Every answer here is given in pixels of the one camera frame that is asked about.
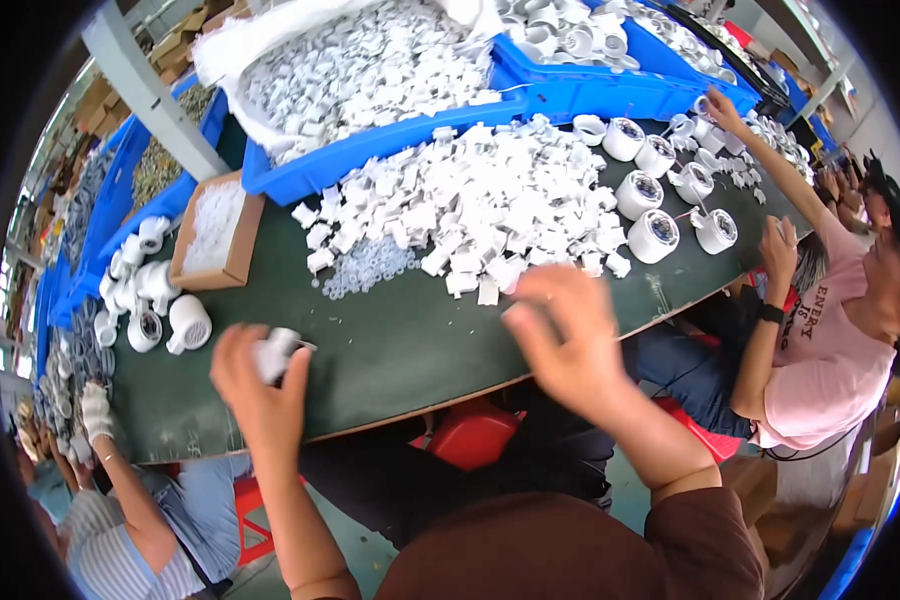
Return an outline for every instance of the red plastic stool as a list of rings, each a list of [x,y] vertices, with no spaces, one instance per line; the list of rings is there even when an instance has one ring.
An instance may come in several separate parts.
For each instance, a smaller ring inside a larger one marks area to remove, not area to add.
[[[462,471],[495,463],[520,419],[484,399],[457,404],[433,432],[426,450]]]
[[[237,522],[240,524],[240,559],[237,567],[242,567],[274,551],[274,534],[247,518],[247,515],[264,505],[260,487],[254,477],[233,482],[233,497],[237,506]],[[244,539],[245,527],[263,536],[264,540],[248,548]]]
[[[693,337],[700,342],[708,344],[708,346],[720,346],[720,338],[716,336],[702,334]],[[713,455],[713,460],[718,463],[722,463],[731,458],[737,453],[737,449],[740,448],[740,438],[724,436],[719,433],[711,433],[707,429],[697,425],[694,419],[690,418],[690,415],[686,414],[684,409],[681,408],[681,405],[669,395],[655,398],[655,401],[657,406],[667,413],[670,413],[671,417],[681,422],[684,427],[689,429],[696,436],[696,438],[703,442],[706,449],[710,450],[710,454]]]

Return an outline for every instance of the hand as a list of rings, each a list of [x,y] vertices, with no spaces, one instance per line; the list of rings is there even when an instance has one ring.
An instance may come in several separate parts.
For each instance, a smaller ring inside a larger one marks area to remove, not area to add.
[[[797,230],[787,217],[783,222],[774,216],[767,216],[763,227],[763,239],[760,240],[760,255],[763,257],[763,268],[767,271],[769,285],[784,297],[790,288],[790,282],[797,270]]]
[[[113,417],[110,415],[110,402],[107,390],[95,381],[87,381],[83,386],[83,397],[80,399],[83,408],[83,428],[87,430],[87,442],[91,447],[100,436],[113,439]]]
[[[80,486],[81,490],[93,490],[96,488],[93,481],[92,469],[80,461],[71,462],[70,466],[73,469],[73,475],[76,476],[76,483]]]
[[[706,112],[722,130],[730,132],[737,138],[740,138],[739,134],[747,129],[733,102],[712,85],[706,90]]]
[[[826,191],[830,192],[833,200],[840,200],[840,185],[837,184],[837,175],[830,169],[823,169],[819,173],[819,184]]]
[[[256,343],[266,335],[264,325],[228,327],[214,347],[210,380],[233,412],[255,462],[265,453],[296,465],[312,352],[301,347],[290,356],[278,390],[260,379],[254,360]]]
[[[600,279],[575,267],[537,267],[520,277],[514,296],[519,301],[504,312],[504,324],[554,400],[588,418],[615,389],[633,385],[624,371],[610,290]],[[546,307],[563,344],[530,303]]]

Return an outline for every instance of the metal pillar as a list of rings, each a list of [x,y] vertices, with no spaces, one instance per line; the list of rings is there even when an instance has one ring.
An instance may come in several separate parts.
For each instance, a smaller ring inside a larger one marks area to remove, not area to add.
[[[137,46],[114,0],[96,11],[82,36],[113,89],[187,173],[198,182],[228,173]]]
[[[37,271],[43,271],[47,268],[47,263],[30,254],[24,246],[20,246],[11,240],[6,240],[3,242],[3,247],[6,249],[6,257],[10,261],[19,260]]]
[[[813,95],[813,98],[806,103],[806,105],[800,109],[800,112],[796,114],[795,117],[792,118],[790,123],[787,123],[787,129],[790,129],[794,123],[796,123],[800,119],[805,119],[806,117],[814,114],[817,107],[824,103],[830,97],[830,94],[833,93],[833,90],[837,89],[837,84],[847,76],[847,72],[851,70],[853,63],[856,62],[856,55],[845,56],[840,59],[840,63],[837,65],[837,68],[833,70],[832,73],[823,81],[823,84],[816,90],[816,94]]]

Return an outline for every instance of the black wristwatch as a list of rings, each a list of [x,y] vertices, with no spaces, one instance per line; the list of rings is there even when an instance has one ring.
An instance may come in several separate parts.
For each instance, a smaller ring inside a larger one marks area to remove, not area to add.
[[[776,323],[777,325],[783,324],[783,311],[780,310],[777,306],[770,306],[769,304],[760,304],[760,310],[756,313],[757,319],[762,319],[764,321],[769,321],[770,323]]]

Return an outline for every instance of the green table surface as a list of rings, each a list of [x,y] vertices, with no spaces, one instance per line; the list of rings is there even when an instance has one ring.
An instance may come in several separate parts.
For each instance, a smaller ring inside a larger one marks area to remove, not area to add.
[[[640,124],[648,133],[664,128],[654,121]],[[228,119],[217,146],[231,166],[239,165],[241,133]],[[604,158],[604,186],[616,188],[636,168],[633,162]],[[691,160],[689,152],[679,157],[681,163]],[[758,266],[757,243],[766,215],[790,215],[798,234],[809,231],[766,172],[758,170],[766,205],[757,203],[753,190],[734,187],[726,174],[716,176],[716,189],[704,202],[708,210],[720,208],[733,216],[740,237],[732,248],[705,253],[686,218],[678,220],[676,251],[655,265],[637,261],[621,246],[632,271],[617,279],[607,270],[603,278],[624,333],[667,318]],[[663,210],[678,215],[691,209],[666,177],[661,183]],[[304,199],[311,207],[317,201]],[[366,294],[334,301],[322,295],[311,286],[305,231],[291,218],[291,209],[266,203],[245,287],[196,293],[213,320],[213,335],[202,348],[169,354],[163,344],[171,332],[164,318],[161,344],[139,354],[127,342],[127,317],[121,318],[114,346],[113,404],[120,443],[133,462],[170,462],[244,449],[233,415],[207,376],[217,338],[237,322],[291,328],[318,346],[307,387],[308,439],[420,413],[528,374],[500,321],[509,305],[504,295],[498,306],[477,306],[476,293],[455,300],[446,293],[442,278],[422,270],[381,281]],[[156,258],[170,258],[173,247],[165,244]],[[322,280],[327,277],[327,271],[320,274]]]

